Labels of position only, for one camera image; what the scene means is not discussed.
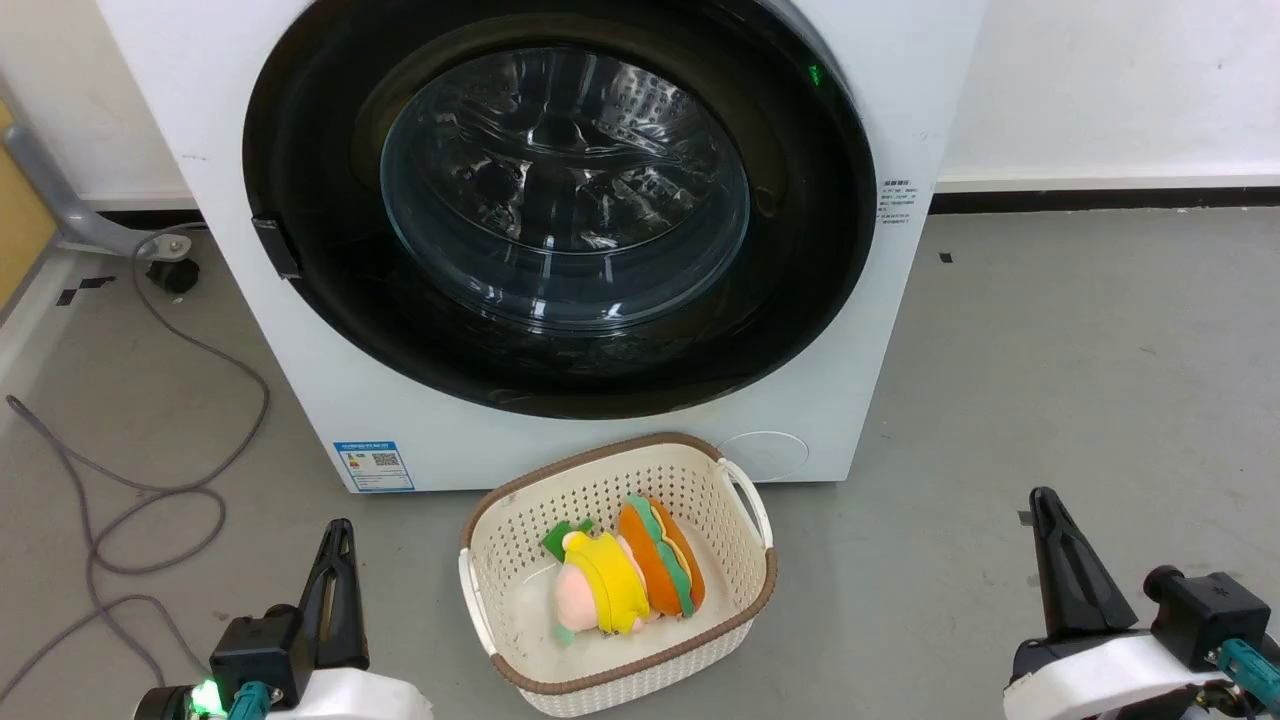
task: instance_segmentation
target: black cable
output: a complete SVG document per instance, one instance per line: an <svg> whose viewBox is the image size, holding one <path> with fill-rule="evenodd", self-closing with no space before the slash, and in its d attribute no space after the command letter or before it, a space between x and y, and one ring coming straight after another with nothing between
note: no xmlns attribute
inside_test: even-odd
<svg viewBox="0 0 1280 720"><path fill-rule="evenodd" d="M151 653L142 647L142 644L137 641L137 638L131 635L129 632L125 630L123 626L120 626L120 624L115 620L115 618L111 616L111 610L131 600L141 600L151 603L151 606L160 612L160 616L169 626L169 632L173 633L173 637L178 639L178 644L182 647L183 652L187 655L187 659L191 661L191 664L202 675L209 674L209 669L205 667L204 662L200 661L200 657L197 657L195 651L191 650L191 643L188 643L187 638L183 637L182 630L179 630L178 625L173 621L173 615L170 615L170 612L165 609L164 603L160 602L160 600L150 594L127 594L124 597L119 597L111 601L104 601L101 596L99 596L97 585L93 582L95 565L101 566L104 570L115 573L118 575L147 575L155 573L156 570L163 570L165 568L172 568L174 565L178 565L179 562L191 559L193 555L209 547L209 544L214 542L214 539L219 536L219 533L221 533L223 525L227 523L227 501L223 498L223 496L209 489L206 486L218 479L218 477L221 475L223 471L227 470L227 468L230 466L230 464L234 462L241 456L241 454L244 452L244 448L248 447L248 445L257 436L257 432L262 428L262 421L266 420L266 411L271 406L271 391L266 386L266 380L262 379L262 375L260 375L257 370L250 368L246 363L236 357L232 357L227 352L223 352L221 350L218 350L216 347L212 347L209 343L196 340L189 334L173 327L173 324L170 324L169 320L165 320L164 316L160 315L160 311L156 310L156 307L151 304L151 301L147 300L146 295L142 293L142 286L138 283L138 254L142 252L142 249L146 247L147 243L152 242L155 238L163 234L177 233L178 231L191 231L197 228L204 229L205 224L182 223L178 225L172 225L156 231L146 236L142 241L138 242L137 246L133 247L133 254L129 258L131 259L129 282L133 286L133 292L138 296L138 300L142 301L142 306L146 307L147 311L151 313L151 316L155 318L156 322L160 323L166 331L178 336L186 342L198 347L200 350L204 350L205 352L209 352L211 355L215 355L225 360L227 363L230 363L232 365L238 368L242 373L248 375L250 379L257 383L257 386L262 389L262 405L257 411L257 418L253 419L253 424L250 427L248 433L244 434L244 439L242 439L239 445L237 445L236 448L230 452L230 455L228 455L225 460L219 462L216 468L214 468L209 473L205 473L200 479L192 480L187 484L177 487L164 487L164 486L150 486L146 483L131 480L129 478L125 478L124 475L109 470L99 465L97 462L90 460L88 457L84 457L79 452L68 447L67 443L64 443L56 434L54 434L54 432L49 429L49 427L45 425L45 423L42 423L40 418L36 416L35 413L27 409L27 406L23 405L20 400L18 400L12 395L5 396L5 401L9 404L9 407L12 407L13 411L17 413L23 421L31 425L32 429L35 429L37 433L40 433L41 437L45 438L45 442L49 443L50 450L54 451L54 455L61 464L63 470L70 479L72 486L76 488L76 497L79 501L81 533L84 537L84 546L88 551L87 556L84 557L84 585L88 592L90 602L92 603L93 610L88 615L84 615L79 620L68 625L64 630L61 630L60 633L54 635L52 639L45 643L44 647L41 647L31 657L28 657L27 661L23 662L22 666L18 669L18 671L14 673L13 678L4 685L4 689L0 689L0 703L4 703L5 698L9 697L9 694L14 691L14 688L18 687L19 683L22 683L23 678L26 678L27 674L31 673L31 670L41 660L44 660L45 656L50 653L50 651L52 651L63 641L69 638L72 634L74 634L77 630L79 630L96 618L101 618L102 621L106 623L113 632L115 632L116 637L119 637L124 642L124 644L129 646L129 650L132 650L138 657L141 657L143 662L146 662L147 667L151 669L152 675L155 675L156 685L164 685L165 684L164 671L160 670L160 664L156 662L155 657L152 657ZM90 512L88 512L90 503L88 503L88 497L84 493L84 480L81 478L79 473L76 469L76 464L72 462L72 460L76 460L93 470L97 470L99 473L102 473L108 478L123 486L131 487L137 491L147 492L151 495L136 502L128 510L125 510L114 520L108 523L106 527L104 527L97 534L93 534L93 528L90 524ZM173 557L160 560L159 562L152 562L150 565L137 565L137 566L120 565L102 556L102 550L101 550L102 542L106 541L106 538L111 533L118 530L120 525L123 525L129 518L134 516L143 507L148 507L151 505L155 505L156 502L160 502L161 500L166 500L179 495L202 495L205 497L212 498L212 501L218 503L218 521L214 524L214 529L209 533L207 537L205 537L202 541L192 546L189 550L179 552Z"/></svg>

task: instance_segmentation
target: basket handle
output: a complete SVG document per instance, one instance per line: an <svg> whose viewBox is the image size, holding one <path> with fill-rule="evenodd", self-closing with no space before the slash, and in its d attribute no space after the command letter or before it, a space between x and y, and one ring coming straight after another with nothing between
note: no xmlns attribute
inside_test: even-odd
<svg viewBox="0 0 1280 720"><path fill-rule="evenodd" d="M746 502L751 506L751 515L755 515L755 527L760 532L760 541L764 544L764 550L769 550L773 547L773 527L769 525L769 514L764 511L764 501L760 500L760 493L755 491L751 479L737 466L737 462L733 462L728 457L721 457L717 464L728 474L730 482L736 482L742 495L746 496Z"/></svg>
<svg viewBox="0 0 1280 720"><path fill-rule="evenodd" d="M489 615L480 598L480 582L471 564L471 548L463 547L458 553L458 579L462 580L462 598L467 602L467 612L471 615L471 624L475 625L476 637L480 638L480 644L489 657L493 657L498 655L498 647L493 642L493 633L489 632Z"/></svg>

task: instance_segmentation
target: plush toy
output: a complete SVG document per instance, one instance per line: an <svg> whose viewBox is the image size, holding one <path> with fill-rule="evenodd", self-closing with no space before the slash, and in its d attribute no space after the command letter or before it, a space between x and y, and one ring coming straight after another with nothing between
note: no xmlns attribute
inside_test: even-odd
<svg viewBox="0 0 1280 720"><path fill-rule="evenodd" d="M553 553L556 544L563 550L553 602L566 643L590 628L631 634L659 614L689 618L701 606L707 591L698 560L658 501L627 497L617 534L566 530L561 523L544 541Z"/></svg>
<svg viewBox="0 0 1280 720"><path fill-rule="evenodd" d="M556 619L568 633L600 628L631 634L649 621L652 610L644 575L625 539L609 533L591 538L564 536L564 566L556 578ZM561 633L562 639L572 634Z"/></svg>
<svg viewBox="0 0 1280 720"><path fill-rule="evenodd" d="M631 546L648 583L649 603L663 615L690 618L707 596L689 541L652 497L632 495L618 514L618 534Z"/></svg>

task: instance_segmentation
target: green led light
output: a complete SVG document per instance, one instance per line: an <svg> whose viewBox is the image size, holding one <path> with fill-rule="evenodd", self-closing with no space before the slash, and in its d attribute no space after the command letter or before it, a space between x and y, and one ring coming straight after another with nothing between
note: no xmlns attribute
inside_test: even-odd
<svg viewBox="0 0 1280 720"><path fill-rule="evenodd" d="M201 715L227 717L223 698L218 694L218 684L212 680L205 680L191 689L191 708Z"/></svg>

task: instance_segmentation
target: black tape mark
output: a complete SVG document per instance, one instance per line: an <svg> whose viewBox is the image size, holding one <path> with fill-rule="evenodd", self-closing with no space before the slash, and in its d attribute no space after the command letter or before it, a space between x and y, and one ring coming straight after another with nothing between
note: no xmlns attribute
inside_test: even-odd
<svg viewBox="0 0 1280 720"><path fill-rule="evenodd" d="M96 290L102 287L109 282L115 282L115 275L104 275L101 278L84 278L81 281L81 290Z"/></svg>
<svg viewBox="0 0 1280 720"><path fill-rule="evenodd" d="M58 293L58 307L65 307L76 300L76 292L81 290L97 290L109 282L115 282L115 275L102 275L100 278L83 278L79 287L72 287Z"/></svg>

